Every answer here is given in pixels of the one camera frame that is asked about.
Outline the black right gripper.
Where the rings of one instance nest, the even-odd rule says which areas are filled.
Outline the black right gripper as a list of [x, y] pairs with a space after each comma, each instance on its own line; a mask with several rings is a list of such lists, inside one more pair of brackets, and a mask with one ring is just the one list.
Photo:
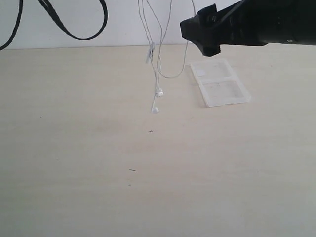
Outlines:
[[206, 57], [219, 54], [220, 44], [315, 45], [316, 2], [242, 0], [218, 13], [216, 4], [212, 4], [180, 22], [180, 30], [182, 38], [193, 43]]

